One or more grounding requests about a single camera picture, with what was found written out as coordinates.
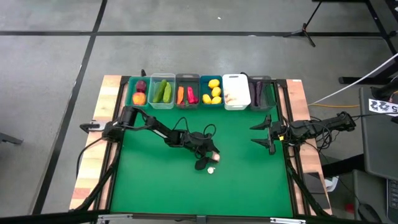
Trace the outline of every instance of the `green cucumber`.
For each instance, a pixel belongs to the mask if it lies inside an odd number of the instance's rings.
[[[163,97],[164,89],[166,88],[167,81],[162,80],[155,91],[154,103],[160,102]]]
[[[172,99],[172,86],[169,82],[167,82],[166,87],[164,88],[163,102],[170,103]]]

